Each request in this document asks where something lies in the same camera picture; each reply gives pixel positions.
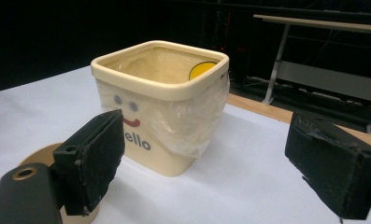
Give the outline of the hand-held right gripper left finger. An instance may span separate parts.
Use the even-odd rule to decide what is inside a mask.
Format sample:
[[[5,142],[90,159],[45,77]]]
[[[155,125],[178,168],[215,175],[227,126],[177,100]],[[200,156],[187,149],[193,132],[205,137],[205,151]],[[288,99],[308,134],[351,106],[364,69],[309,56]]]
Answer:
[[[100,114],[53,151],[54,170],[64,181],[69,216],[87,216],[101,202],[124,155],[122,111]]]

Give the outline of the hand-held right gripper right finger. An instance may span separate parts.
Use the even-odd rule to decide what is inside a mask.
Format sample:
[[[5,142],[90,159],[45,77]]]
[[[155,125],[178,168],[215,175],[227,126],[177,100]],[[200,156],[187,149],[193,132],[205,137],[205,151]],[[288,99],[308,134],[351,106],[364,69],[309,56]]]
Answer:
[[[294,113],[285,156],[337,216],[365,220],[371,209],[371,146],[333,123]]]

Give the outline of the brown round disc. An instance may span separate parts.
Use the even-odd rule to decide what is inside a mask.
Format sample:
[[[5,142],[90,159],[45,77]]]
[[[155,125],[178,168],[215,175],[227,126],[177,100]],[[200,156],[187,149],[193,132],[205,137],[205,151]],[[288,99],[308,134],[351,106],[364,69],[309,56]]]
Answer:
[[[52,165],[53,164],[53,151],[59,147],[61,143],[55,143],[48,145],[46,147],[42,147],[41,149],[38,149],[37,151],[30,154],[28,157],[23,159],[19,166],[33,163],[33,162],[40,162],[44,163],[46,165]],[[60,215],[62,218],[63,224],[92,224],[95,218],[97,217],[99,212],[99,207],[96,207],[88,216],[69,216],[66,211],[65,207],[63,206],[60,210]]]

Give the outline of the white table cover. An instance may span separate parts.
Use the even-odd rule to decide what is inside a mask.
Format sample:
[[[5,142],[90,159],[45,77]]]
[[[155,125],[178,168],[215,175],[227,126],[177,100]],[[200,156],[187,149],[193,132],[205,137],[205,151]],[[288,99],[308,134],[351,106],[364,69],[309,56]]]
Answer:
[[[0,178],[66,140],[100,101],[90,67],[0,91]],[[166,177],[125,158],[93,224],[371,224],[340,219],[284,155],[287,123],[236,106],[205,153]]]

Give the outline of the grey table with white legs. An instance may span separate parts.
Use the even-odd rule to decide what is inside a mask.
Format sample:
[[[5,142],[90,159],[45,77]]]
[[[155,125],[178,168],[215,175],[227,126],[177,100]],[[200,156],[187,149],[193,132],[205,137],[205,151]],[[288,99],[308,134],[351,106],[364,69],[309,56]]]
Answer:
[[[277,79],[290,81],[318,90],[329,91],[341,95],[354,97],[371,102],[371,78],[323,69],[315,66],[291,63],[282,60],[285,45],[292,26],[305,26],[337,31],[347,31],[371,34],[371,25],[337,22],[317,21],[308,19],[286,18],[279,16],[254,15],[255,19],[266,22],[281,23],[284,25],[278,53],[273,65],[269,84],[263,102],[270,104]]]

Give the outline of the yellow round object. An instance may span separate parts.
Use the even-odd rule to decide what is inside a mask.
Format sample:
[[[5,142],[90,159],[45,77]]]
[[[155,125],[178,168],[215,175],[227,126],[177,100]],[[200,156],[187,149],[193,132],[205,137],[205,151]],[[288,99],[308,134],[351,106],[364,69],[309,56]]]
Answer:
[[[215,65],[216,63],[214,62],[202,62],[202,63],[195,65],[189,73],[189,80],[192,80],[196,77],[203,75],[205,72],[207,72],[209,69],[211,69]]]

